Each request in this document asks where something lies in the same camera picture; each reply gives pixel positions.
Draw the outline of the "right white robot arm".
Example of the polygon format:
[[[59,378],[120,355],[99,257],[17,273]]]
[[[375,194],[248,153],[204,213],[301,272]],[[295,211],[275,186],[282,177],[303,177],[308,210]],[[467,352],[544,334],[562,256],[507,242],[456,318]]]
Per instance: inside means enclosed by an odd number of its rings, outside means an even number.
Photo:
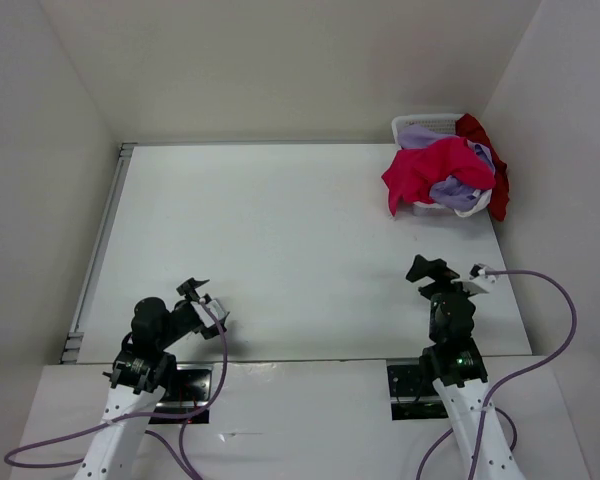
[[[429,339],[419,358],[418,380],[423,389],[437,393],[451,424],[464,468],[476,479],[522,479],[498,410],[486,398],[487,370],[472,337],[476,306],[471,298],[490,292],[497,281],[483,265],[467,278],[442,259],[414,257],[406,280],[431,282],[418,288],[429,300]]]

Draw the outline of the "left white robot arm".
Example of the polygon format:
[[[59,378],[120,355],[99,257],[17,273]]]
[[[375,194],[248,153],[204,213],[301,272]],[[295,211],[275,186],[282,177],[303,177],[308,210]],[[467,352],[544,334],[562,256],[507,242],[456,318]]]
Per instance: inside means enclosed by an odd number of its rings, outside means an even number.
[[[182,297],[172,309],[157,297],[134,307],[131,332],[115,358],[101,423],[75,475],[77,479],[129,479],[132,464],[153,418],[184,422],[208,407],[187,413],[160,413],[156,407],[182,390],[176,357],[168,347],[184,336],[225,340],[228,312],[217,299],[201,295],[204,280],[190,278],[177,287]]]

